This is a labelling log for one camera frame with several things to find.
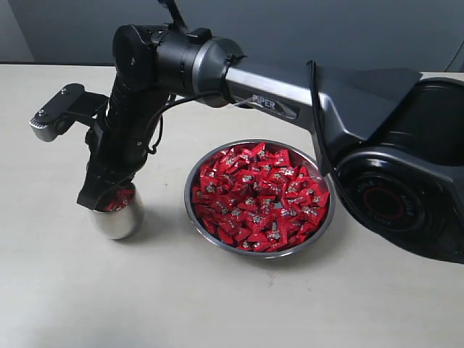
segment gray wall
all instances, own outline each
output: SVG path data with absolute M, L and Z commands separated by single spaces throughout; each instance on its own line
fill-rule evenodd
M 156 0 L 9 2 L 39 62 L 111 62 L 119 25 L 169 21 Z M 463 0 L 178 0 L 178 5 L 191 28 L 233 38 L 259 59 L 439 71 L 464 39 Z M 463 61 L 464 52 L 454 70 Z
M 31 61 L 33 56 L 7 0 L 0 0 L 0 62 Z

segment stainless steel bowl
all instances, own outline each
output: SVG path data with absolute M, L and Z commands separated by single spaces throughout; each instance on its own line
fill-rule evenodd
M 118 240 L 132 236 L 144 221 L 144 205 L 135 186 L 134 197 L 127 206 L 116 212 L 90 210 L 95 228 L 111 239 Z
M 243 148 L 251 149 L 253 146 L 258 145 L 261 142 L 265 142 L 267 144 L 267 149 L 271 150 L 272 152 L 276 152 L 281 149 L 288 149 L 292 164 L 293 165 L 304 165 L 308 169 L 308 172 L 310 176 L 312 176 L 312 179 L 316 181 L 321 187 L 328 189 L 328 191 L 330 192 L 327 217 L 326 217 L 326 220 L 321 225 L 321 227 L 311 237 L 309 237 L 309 239 L 306 240 L 305 242 L 301 243 L 300 245 L 294 246 L 293 248 L 282 250 L 281 252 L 247 252 L 244 250 L 233 248 L 232 246 L 228 246 L 227 244 L 221 242 L 220 240 L 216 239 L 214 236 L 209 234 L 208 231 L 206 231 L 206 229 L 198 221 L 198 219 L 195 216 L 194 205 L 191 200 L 192 188 L 193 188 L 194 183 L 196 183 L 199 179 L 200 168 L 204 163 L 210 161 L 212 159 L 212 156 L 214 156 L 219 151 L 222 151 L 224 149 L 230 149 L 232 146 L 236 147 L 237 149 L 243 149 Z M 247 256 L 247 257 L 256 257 L 256 258 L 262 258 L 262 259 L 273 259 L 276 257 L 290 255 L 313 244 L 327 230 L 328 226 L 330 225 L 334 217 L 334 212 L 335 212 L 334 188 L 328 179 L 321 177 L 320 173 L 318 172 L 318 167 L 315 164 L 315 161 L 311 157 L 309 157 L 304 152 L 301 152 L 300 150 L 295 149 L 292 146 L 278 143 L 276 141 L 260 140 L 260 139 L 234 141 L 233 143 L 220 146 L 212 150 L 205 156 L 203 156 L 203 158 L 201 158 L 198 161 L 198 163 L 194 166 L 194 168 L 190 172 L 190 175 L 187 178 L 186 187 L 184 191 L 184 201 L 185 201 L 185 205 L 187 209 L 187 214 L 190 217 L 191 222 L 194 224 L 195 229 L 208 241 L 220 247 L 221 249 L 227 250 L 228 252 L 233 252 L 235 254 L 240 254 L 243 256 Z

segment metal cup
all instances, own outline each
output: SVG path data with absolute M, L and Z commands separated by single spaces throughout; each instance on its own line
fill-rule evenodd
M 136 187 L 134 197 L 121 210 L 100 212 L 90 210 L 91 221 L 95 228 L 111 239 L 118 240 L 132 236 L 144 221 L 144 206 Z

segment white table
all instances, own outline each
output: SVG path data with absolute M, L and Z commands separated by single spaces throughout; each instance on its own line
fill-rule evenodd
M 317 244 L 282 260 L 234 256 L 191 227 L 183 185 L 212 148 L 269 138 L 314 155 L 306 131 L 259 112 L 166 113 L 159 152 L 135 180 L 142 231 L 125 242 L 97 233 L 75 203 L 85 128 L 46 144 L 28 121 L 68 83 L 108 95 L 114 74 L 0 65 L 0 347 L 463 346 L 464 267 L 396 248 L 340 204 Z

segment robotic arm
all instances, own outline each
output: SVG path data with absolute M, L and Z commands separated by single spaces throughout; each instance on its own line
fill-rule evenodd
M 190 31 L 173 0 L 159 2 L 172 24 L 117 30 L 109 99 L 71 84 L 30 121 L 44 141 L 75 121 L 89 127 L 78 204 L 95 210 L 130 184 L 156 152 L 149 142 L 167 109 L 193 100 L 232 103 L 308 130 L 321 174 L 331 174 L 364 226 L 410 252 L 464 263 L 464 156 L 456 152 L 464 146 L 456 131 L 464 126 L 461 83 L 421 80 L 409 69 L 267 65 L 209 29 Z

